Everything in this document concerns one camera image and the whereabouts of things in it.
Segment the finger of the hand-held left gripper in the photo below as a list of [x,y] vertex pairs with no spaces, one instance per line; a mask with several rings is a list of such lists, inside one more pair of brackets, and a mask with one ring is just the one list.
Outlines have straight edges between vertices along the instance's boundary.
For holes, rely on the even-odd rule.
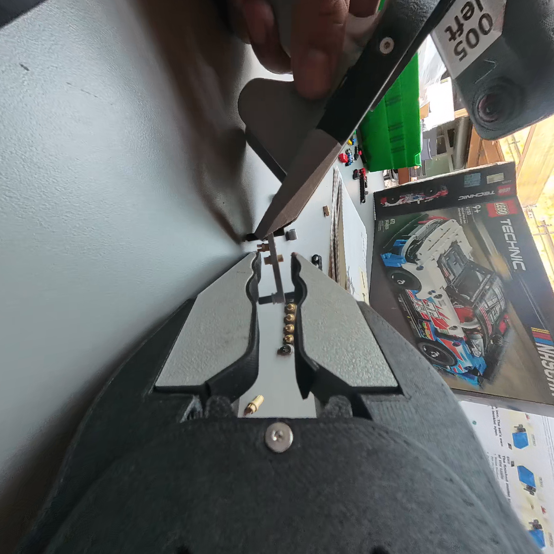
[[324,130],[313,129],[308,133],[300,154],[294,158],[255,230],[258,239],[266,239],[299,217],[340,151],[341,144]]

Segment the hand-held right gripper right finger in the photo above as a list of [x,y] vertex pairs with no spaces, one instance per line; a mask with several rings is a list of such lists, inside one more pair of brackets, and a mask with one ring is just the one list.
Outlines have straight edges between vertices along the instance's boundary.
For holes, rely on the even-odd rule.
[[291,256],[294,359],[302,398],[394,393],[398,382],[355,298],[298,253]]

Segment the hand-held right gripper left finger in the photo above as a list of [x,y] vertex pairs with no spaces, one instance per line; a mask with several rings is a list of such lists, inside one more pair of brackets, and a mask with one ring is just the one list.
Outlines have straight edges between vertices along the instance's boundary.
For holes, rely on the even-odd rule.
[[155,388],[238,400],[259,369],[261,261],[249,253],[194,300]]

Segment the grey lego beam with pins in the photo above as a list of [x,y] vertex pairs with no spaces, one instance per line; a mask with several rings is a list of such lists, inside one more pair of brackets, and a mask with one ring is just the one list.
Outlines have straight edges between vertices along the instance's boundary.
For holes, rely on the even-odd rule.
[[265,265],[272,267],[276,292],[271,293],[271,295],[260,296],[258,303],[260,305],[266,304],[285,304],[286,295],[282,283],[282,277],[280,272],[279,264],[283,261],[282,255],[278,254],[276,251],[276,244],[274,239],[274,234],[268,234],[267,238],[264,241],[257,245],[257,250],[259,254],[269,253],[268,256],[264,257],[263,262]]

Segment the black car-printed lego box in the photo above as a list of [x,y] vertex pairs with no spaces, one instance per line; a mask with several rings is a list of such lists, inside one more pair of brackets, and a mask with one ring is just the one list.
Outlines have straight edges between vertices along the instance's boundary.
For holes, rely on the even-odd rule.
[[513,162],[377,191],[370,304],[459,394],[553,406],[553,291]]

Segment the person's left hand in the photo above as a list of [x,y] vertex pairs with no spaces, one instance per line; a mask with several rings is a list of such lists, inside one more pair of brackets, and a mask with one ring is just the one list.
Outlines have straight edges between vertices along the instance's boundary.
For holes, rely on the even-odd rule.
[[228,1],[233,31],[250,44],[262,66],[291,73],[299,95],[319,100],[331,90],[345,38],[347,16],[377,13],[379,1],[297,1],[290,53],[281,46],[279,25],[268,1]]

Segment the green plastic bin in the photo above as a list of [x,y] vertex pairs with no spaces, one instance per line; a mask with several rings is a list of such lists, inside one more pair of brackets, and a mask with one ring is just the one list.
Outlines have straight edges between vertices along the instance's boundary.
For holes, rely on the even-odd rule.
[[370,172],[420,165],[418,54],[407,64],[377,107],[364,116],[357,131],[365,165]]

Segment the white printed paper sheet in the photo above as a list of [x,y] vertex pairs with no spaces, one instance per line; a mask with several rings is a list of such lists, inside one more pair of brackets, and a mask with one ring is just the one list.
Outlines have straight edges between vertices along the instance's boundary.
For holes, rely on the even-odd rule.
[[503,493],[542,553],[553,553],[553,418],[461,401]]

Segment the wooden frame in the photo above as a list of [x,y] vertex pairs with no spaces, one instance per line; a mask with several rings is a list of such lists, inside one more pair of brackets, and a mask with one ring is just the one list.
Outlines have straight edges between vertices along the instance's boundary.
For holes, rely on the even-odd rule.
[[472,128],[467,168],[513,162],[517,197],[531,231],[553,255],[553,116],[494,141]]

